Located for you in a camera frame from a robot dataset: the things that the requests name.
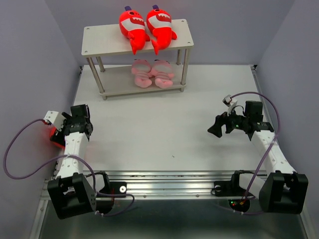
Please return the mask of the red shark plush wall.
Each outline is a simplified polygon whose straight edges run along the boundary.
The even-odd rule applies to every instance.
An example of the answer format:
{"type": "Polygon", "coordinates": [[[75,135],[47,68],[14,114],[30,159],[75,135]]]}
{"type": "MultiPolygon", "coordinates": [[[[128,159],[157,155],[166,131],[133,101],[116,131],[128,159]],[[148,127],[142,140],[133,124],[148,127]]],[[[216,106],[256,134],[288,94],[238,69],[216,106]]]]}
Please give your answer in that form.
{"type": "Polygon", "coordinates": [[[59,148],[65,148],[65,140],[64,134],[62,131],[58,131],[55,127],[53,127],[49,134],[50,141],[59,148]]]}

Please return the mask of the pink striped plush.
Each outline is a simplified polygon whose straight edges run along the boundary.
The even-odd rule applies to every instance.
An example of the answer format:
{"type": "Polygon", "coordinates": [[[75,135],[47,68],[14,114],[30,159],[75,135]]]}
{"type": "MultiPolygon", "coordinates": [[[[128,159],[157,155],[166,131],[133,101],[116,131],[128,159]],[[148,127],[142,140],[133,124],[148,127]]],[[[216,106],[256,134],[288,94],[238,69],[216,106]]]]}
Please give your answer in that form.
{"type": "Polygon", "coordinates": [[[151,65],[147,60],[135,59],[132,63],[131,73],[135,76],[134,83],[140,88],[147,88],[152,84],[150,77],[151,65]]]}
{"type": "Polygon", "coordinates": [[[151,69],[155,78],[155,85],[161,89],[167,89],[173,85],[174,72],[171,64],[164,60],[155,60],[151,69]]]}

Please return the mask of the red shark plush mouth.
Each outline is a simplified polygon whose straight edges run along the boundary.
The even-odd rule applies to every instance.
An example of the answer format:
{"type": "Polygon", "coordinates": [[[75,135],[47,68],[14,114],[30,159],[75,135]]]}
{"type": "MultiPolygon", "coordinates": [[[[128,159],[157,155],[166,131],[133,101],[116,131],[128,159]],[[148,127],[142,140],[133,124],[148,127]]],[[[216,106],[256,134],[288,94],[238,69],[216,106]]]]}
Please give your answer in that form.
{"type": "Polygon", "coordinates": [[[158,55],[160,50],[168,48],[172,40],[177,40],[177,34],[172,29],[171,15],[153,5],[152,10],[147,14],[147,27],[154,39],[151,40],[155,55],[158,55]]]}

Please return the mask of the red shark plush back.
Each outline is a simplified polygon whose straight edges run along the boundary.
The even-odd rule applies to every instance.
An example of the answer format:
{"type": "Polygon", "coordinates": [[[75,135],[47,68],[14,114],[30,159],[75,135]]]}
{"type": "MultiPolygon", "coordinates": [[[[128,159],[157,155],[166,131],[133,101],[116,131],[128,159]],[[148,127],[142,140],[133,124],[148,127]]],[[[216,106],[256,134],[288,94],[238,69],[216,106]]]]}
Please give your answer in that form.
{"type": "Polygon", "coordinates": [[[119,28],[122,35],[130,42],[132,53],[143,50],[146,42],[151,39],[146,33],[146,26],[141,14],[130,6],[119,16],[119,28]]]}

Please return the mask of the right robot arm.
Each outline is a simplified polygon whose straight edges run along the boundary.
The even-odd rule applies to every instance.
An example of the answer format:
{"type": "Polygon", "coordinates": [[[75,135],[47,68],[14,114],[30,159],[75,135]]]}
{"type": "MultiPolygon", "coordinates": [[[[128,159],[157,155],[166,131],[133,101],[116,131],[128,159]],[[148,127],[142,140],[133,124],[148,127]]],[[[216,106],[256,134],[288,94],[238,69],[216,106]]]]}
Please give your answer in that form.
{"type": "Polygon", "coordinates": [[[296,172],[282,153],[273,127],[263,120],[262,102],[246,101],[242,115],[235,112],[236,100],[223,102],[228,110],[216,116],[208,132],[218,138],[222,136],[223,126],[227,134],[235,129],[245,132],[263,158],[267,178],[263,180],[252,171],[236,170],[229,181],[215,181],[211,193],[217,197],[241,197],[229,204],[242,212],[248,210],[245,204],[255,197],[263,212],[300,214],[309,181],[306,175],[296,172]]]}

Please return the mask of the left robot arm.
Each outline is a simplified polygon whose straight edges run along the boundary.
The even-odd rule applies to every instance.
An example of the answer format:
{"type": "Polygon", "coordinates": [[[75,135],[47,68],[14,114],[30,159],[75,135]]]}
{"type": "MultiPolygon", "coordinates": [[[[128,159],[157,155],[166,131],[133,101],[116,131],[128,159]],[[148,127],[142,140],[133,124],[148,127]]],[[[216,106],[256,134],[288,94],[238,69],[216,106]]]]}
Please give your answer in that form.
{"type": "Polygon", "coordinates": [[[99,179],[90,184],[83,174],[85,151],[93,132],[88,105],[72,106],[71,114],[63,113],[62,137],[65,142],[60,170],[49,181],[47,190],[59,219],[96,211],[96,193],[110,193],[110,182],[99,179]]]}

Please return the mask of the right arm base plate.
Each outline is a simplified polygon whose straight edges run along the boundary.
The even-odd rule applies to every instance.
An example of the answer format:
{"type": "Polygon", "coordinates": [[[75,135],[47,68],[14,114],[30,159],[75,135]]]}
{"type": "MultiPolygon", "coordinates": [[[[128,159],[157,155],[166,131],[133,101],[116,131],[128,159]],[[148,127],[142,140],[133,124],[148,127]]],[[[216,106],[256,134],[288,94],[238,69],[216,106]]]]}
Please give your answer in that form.
{"type": "Polygon", "coordinates": [[[211,194],[216,197],[236,197],[241,195],[241,189],[231,181],[214,181],[211,194]]]}

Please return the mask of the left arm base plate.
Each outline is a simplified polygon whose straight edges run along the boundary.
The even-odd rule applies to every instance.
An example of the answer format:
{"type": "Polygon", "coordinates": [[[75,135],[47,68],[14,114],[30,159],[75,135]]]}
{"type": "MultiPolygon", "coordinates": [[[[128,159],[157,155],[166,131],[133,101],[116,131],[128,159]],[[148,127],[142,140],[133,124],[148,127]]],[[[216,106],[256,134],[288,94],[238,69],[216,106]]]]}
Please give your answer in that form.
{"type": "Polygon", "coordinates": [[[98,190],[97,196],[99,198],[125,198],[127,192],[127,183],[121,182],[110,182],[107,183],[102,189],[98,190]]]}

